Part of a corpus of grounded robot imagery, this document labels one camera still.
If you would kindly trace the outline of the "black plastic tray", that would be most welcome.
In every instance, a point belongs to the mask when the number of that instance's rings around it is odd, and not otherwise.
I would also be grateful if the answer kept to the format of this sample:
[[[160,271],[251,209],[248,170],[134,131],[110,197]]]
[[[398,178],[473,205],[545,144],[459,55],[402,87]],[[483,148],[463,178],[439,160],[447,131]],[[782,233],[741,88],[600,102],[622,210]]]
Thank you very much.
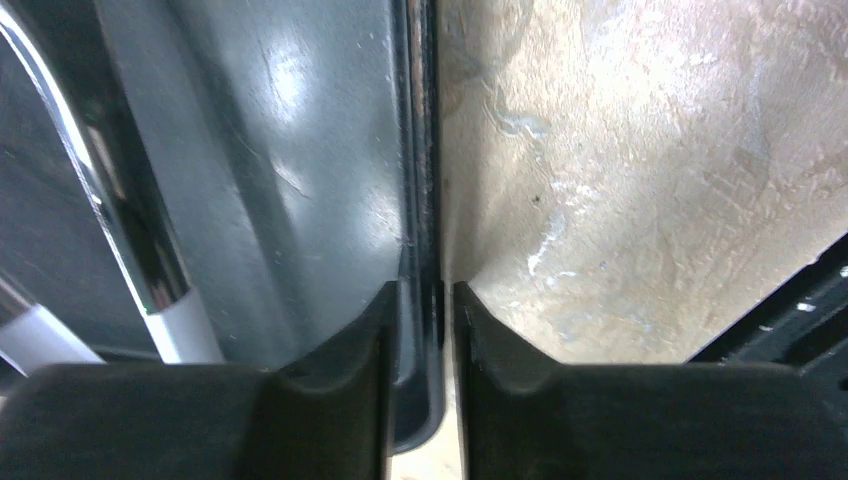
[[[91,1],[224,360],[279,368],[397,287],[394,447],[444,415],[431,1]],[[1,271],[161,360],[1,34]]]

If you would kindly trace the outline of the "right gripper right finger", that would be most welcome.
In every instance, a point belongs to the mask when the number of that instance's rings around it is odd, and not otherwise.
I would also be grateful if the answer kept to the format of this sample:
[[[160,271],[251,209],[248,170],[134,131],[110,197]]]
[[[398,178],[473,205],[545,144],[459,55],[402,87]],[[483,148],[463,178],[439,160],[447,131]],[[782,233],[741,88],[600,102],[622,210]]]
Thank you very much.
[[[774,364],[565,364],[453,287],[469,479],[843,479],[847,443]]]

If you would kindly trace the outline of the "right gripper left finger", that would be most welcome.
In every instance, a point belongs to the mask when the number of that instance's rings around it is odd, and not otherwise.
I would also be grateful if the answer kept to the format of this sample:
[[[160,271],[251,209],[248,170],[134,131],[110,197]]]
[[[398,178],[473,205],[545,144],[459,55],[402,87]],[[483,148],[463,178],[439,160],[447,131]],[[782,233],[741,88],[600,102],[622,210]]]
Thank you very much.
[[[57,365],[1,411],[5,479],[383,479],[397,287],[275,371]]]

